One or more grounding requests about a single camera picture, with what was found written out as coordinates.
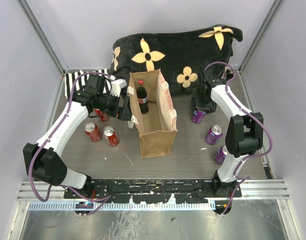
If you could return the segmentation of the glass cola bottle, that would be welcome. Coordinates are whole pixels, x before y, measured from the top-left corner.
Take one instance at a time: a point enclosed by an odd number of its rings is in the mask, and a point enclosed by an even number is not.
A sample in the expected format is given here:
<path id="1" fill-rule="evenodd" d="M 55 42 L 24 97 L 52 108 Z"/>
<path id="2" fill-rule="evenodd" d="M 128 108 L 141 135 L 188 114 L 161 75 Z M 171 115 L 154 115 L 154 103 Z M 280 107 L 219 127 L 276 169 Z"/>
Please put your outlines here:
<path id="1" fill-rule="evenodd" d="M 147 114 L 149 111 L 149 106 L 148 106 L 148 95 L 143 87 L 143 80 L 140 79 L 138 80 L 138 88 L 137 88 L 137 98 L 140 106 L 141 113 Z"/>

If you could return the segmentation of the purple grape can back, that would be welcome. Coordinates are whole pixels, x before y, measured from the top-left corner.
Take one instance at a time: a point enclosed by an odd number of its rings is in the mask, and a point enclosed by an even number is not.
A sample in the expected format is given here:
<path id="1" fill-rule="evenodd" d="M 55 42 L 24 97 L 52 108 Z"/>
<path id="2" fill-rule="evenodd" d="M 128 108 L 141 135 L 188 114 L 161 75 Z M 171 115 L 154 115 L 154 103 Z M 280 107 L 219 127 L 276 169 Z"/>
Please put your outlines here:
<path id="1" fill-rule="evenodd" d="M 201 111 L 199 109 L 195 109 L 192 116 L 191 116 L 191 120 L 193 123 L 195 124 L 200 124 L 203 122 L 205 116 L 206 116 L 207 112 L 205 111 Z"/>

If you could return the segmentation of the brown jute canvas bag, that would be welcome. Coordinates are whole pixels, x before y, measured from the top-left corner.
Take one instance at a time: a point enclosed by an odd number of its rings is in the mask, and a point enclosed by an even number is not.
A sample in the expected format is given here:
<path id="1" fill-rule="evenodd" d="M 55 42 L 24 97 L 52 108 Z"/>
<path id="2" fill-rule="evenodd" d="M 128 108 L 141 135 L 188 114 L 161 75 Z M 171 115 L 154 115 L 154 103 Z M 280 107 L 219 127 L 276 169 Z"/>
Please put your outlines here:
<path id="1" fill-rule="evenodd" d="M 148 95 L 149 111 L 142 114 L 138 101 L 138 81 Z M 141 158 L 155 158 L 171 154 L 176 133 L 177 113 L 161 70 L 130 73 L 127 96 L 130 98 L 131 123 L 139 133 Z"/>

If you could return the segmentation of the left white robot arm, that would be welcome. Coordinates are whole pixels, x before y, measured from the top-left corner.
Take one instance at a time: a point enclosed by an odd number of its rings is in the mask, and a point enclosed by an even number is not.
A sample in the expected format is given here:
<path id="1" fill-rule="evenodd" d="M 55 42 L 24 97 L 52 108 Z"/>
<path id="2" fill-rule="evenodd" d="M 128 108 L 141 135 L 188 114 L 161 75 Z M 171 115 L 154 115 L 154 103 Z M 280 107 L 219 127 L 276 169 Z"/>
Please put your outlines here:
<path id="1" fill-rule="evenodd" d="M 71 188 L 81 198 L 88 198 L 92 194 L 94 187 L 91 177 L 69 169 L 61 155 L 77 127 L 94 109 L 121 121 L 131 119 L 128 101 L 119 106 L 121 92 L 126 87 L 126 80 L 115 79 L 103 72 L 85 72 L 75 78 L 68 88 L 68 103 L 59 118 L 35 144 L 27 143 L 23 149 L 27 175 L 37 199 L 46 202 L 49 197 L 39 195 L 35 180 L 50 187 Z"/>

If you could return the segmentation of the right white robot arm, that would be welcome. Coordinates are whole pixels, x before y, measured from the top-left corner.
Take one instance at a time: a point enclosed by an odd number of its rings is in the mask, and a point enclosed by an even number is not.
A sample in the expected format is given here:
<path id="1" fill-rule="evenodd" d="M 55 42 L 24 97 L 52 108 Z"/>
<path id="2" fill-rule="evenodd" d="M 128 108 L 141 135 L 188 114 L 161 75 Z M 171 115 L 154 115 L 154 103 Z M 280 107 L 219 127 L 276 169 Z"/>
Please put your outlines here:
<path id="1" fill-rule="evenodd" d="M 217 108 L 228 119 L 225 137 L 227 155 L 215 171 L 210 187 L 216 196 L 223 197 L 237 187 L 241 168 L 262 148 L 263 115 L 246 108 L 233 94 L 228 82 L 216 79 L 211 70 L 205 69 L 199 77 L 200 87 L 193 89 L 190 104 L 192 120 L 198 123 Z"/>

